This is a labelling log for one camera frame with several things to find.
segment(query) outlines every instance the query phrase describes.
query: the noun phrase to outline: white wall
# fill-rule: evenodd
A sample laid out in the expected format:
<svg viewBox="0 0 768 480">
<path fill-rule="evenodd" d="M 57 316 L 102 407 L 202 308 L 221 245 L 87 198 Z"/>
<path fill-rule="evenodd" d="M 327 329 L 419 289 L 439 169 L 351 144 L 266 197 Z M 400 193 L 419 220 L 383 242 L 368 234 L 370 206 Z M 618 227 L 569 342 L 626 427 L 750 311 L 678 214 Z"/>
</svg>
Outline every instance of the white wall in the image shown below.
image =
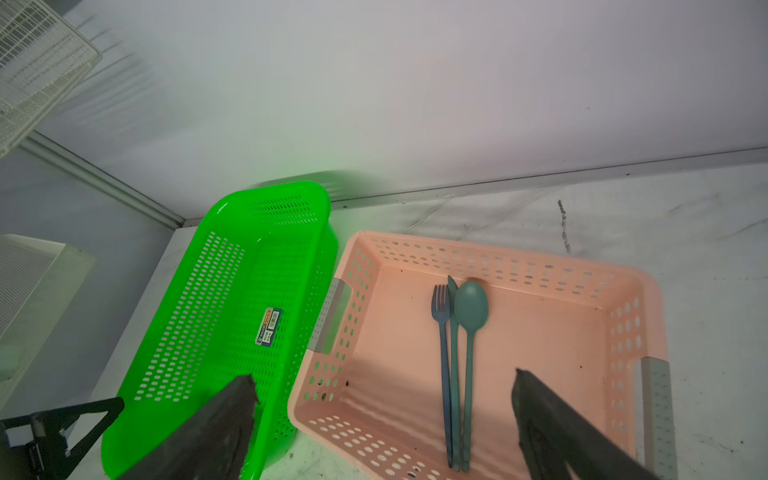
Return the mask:
<svg viewBox="0 0 768 480">
<path fill-rule="evenodd" d="M 87 402 L 173 231 L 17 149 L 0 160 L 0 233 L 97 259 L 0 419 Z"/>
<path fill-rule="evenodd" d="M 68 18 L 91 15 L 102 72 L 40 130 L 184 217 L 325 170 L 375 194 L 768 145 L 761 0 L 84 0 Z"/>
</svg>

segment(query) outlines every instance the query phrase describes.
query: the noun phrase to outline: gray wall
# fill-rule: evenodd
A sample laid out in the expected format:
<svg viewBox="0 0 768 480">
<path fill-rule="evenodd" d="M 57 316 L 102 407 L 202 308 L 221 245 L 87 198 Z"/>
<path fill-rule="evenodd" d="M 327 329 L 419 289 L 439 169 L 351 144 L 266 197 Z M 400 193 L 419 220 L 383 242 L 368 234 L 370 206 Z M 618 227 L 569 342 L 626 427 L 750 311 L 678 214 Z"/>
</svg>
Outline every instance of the gray wall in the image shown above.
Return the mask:
<svg viewBox="0 0 768 480">
<path fill-rule="evenodd" d="M 17 149 L 0 159 L 0 233 L 97 258 L 0 418 L 87 402 L 172 229 Z"/>
</svg>

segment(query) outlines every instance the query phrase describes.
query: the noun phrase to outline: green knife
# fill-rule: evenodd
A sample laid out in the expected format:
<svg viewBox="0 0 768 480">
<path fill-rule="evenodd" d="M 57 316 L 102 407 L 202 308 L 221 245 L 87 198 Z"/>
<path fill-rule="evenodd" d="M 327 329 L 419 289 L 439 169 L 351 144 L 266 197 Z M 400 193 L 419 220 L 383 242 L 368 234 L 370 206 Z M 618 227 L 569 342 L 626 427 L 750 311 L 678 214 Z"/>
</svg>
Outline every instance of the green knife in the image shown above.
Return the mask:
<svg viewBox="0 0 768 480">
<path fill-rule="evenodd" d="M 458 405 L 458 320 L 456 319 L 454 300 L 458 285 L 448 276 L 448 296 L 451 302 L 451 434 L 453 443 L 453 469 L 460 472 L 462 469 L 459 432 L 459 417 L 461 415 Z"/>
</svg>

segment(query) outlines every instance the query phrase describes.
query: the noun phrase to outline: utensil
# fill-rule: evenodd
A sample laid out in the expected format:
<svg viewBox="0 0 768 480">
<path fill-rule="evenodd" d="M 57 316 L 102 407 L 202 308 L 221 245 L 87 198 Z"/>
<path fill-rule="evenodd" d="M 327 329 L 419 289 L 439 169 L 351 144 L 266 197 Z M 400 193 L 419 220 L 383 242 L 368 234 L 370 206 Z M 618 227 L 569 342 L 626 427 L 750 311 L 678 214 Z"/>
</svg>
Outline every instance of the utensil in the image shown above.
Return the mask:
<svg viewBox="0 0 768 480">
<path fill-rule="evenodd" d="M 448 297 L 451 300 L 451 439 L 453 441 L 453 469 L 462 470 L 460 449 L 461 425 L 459 416 L 461 407 L 458 403 L 458 320 L 456 319 L 456 292 L 458 285 L 448 275 Z"/>
<path fill-rule="evenodd" d="M 479 283 L 469 281 L 458 289 L 455 304 L 456 319 L 467 332 L 462 470 L 469 472 L 470 446 L 472 444 L 472 357 L 475 349 L 475 334 L 488 321 L 488 296 Z"/>
<path fill-rule="evenodd" d="M 453 441 L 451 439 L 451 394 L 448 377 L 448 340 L 445 337 L 445 323 L 451 318 L 451 302 L 447 285 L 435 285 L 432 292 L 432 318 L 440 326 L 440 363 L 442 364 L 442 417 L 445 426 L 445 450 L 448 466 L 453 466 Z"/>
</svg>

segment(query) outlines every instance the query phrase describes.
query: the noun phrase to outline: pink plastic basket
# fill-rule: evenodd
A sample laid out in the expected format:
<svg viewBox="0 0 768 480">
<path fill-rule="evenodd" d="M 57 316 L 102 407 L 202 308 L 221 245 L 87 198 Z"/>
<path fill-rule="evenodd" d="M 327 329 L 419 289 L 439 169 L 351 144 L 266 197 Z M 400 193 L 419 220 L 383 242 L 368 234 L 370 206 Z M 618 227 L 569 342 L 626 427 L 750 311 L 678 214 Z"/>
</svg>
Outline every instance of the pink plastic basket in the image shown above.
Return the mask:
<svg viewBox="0 0 768 480">
<path fill-rule="evenodd" d="M 475 339 L 469 473 L 454 472 L 445 460 L 439 331 L 430 300 L 447 275 L 459 285 L 468 278 L 484 283 L 491 310 Z M 533 372 L 647 466 L 649 460 L 674 463 L 667 458 L 674 455 L 673 436 L 666 437 L 673 444 L 665 458 L 662 447 L 647 441 L 649 429 L 660 425 L 649 416 L 660 411 L 644 406 L 649 392 L 641 359 L 666 361 L 667 341 L 661 292 L 646 273 L 523 250 L 358 232 L 336 277 L 352 287 L 351 298 L 338 305 L 345 312 L 333 351 L 307 350 L 289 417 L 372 478 L 528 478 L 511 407 L 516 368 Z M 462 404 L 465 346 L 460 329 Z M 668 368 L 652 374 L 666 386 L 655 394 L 668 395 Z M 661 413 L 670 427 L 669 405 Z M 649 445 L 656 450 L 648 451 Z"/>
</svg>

